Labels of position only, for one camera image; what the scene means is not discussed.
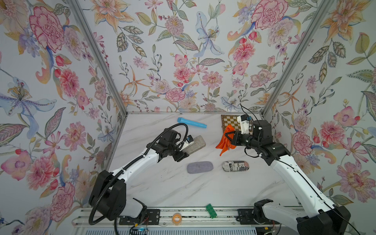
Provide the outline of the orange fluffy cloth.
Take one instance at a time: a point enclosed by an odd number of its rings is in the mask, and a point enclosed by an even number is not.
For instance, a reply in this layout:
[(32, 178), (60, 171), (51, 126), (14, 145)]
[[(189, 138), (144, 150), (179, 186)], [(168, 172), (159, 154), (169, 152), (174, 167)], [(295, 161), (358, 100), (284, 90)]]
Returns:
[(232, 125), (228, 125), (225, 128), (225, 131), (222, 135), (220, 143), (216, 146), (216, 149), (221, 149), (220, 156), (222, 156), (223, 153), (226, 151), (229, 151), (230, 149), (235, 149), (236, 146), (231, 144), (231, 141), (226, 137), (226, 134), (229, 134), (231, 138), (234, 137), (235, 129)]

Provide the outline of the grey beige eyeglass case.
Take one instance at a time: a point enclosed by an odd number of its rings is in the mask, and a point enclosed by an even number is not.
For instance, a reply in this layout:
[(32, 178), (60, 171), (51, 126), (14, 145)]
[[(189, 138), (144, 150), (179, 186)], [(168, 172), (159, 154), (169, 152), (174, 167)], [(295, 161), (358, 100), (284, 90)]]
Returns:
[(199, 136), (194, 138), (193, 144), (191, 144), (187, 148), (183, 149), (182, 151), (184, 153), (192, 155), (192, 154), (198, 152), (199, 150), (203, 149), (205, 146), (206, 146), (206, 142), (205, 142), (204, 138), (201, 135), (199, 135)]

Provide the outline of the purple eyeglass case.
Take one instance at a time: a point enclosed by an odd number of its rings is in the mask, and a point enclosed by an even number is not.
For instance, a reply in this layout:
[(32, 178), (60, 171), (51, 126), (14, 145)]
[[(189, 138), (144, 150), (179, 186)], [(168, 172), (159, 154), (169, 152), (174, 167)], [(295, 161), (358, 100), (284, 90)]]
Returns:
[(213, 170), (213, 164), (209, 161), (194, 162), (187, 165), (188, 174), (199, 174)]

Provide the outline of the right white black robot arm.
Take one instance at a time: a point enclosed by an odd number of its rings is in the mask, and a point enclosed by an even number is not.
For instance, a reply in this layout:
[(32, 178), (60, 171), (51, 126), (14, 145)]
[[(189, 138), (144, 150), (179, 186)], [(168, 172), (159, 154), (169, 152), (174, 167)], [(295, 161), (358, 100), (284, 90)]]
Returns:
[(297, 165), (287, 148), (273, 141), (271, 124), (253, 122), (253, 133), (230, 131), (224, 138), (233, 146), (253, 149), (287, 183), (304, 211), (284, 207), (271, 199), (258, 201), (250, 218), (257, 224), (276, 221), (301, 235), (342, 235), (350, 225), (351, 214), (345, 206), (335, 205)]

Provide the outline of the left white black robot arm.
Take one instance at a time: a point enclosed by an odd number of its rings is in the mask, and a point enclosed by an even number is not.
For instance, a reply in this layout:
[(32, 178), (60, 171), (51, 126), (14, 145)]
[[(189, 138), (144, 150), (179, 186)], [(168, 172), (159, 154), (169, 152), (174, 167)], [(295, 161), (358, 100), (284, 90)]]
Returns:
[(127, 184), (168, 156), (176, 162), (187, 158), (189, 154), (183, 150), (192, 143), (194, 139), (188, 133), (181, 137), (177, 131), (166, 128), (135, 159), (112, 172), (102, 171), (89, 197), (92, 206), (89, 224), (95, 225), (104, 219), (113, 221), (121, 216), (127, 204)]

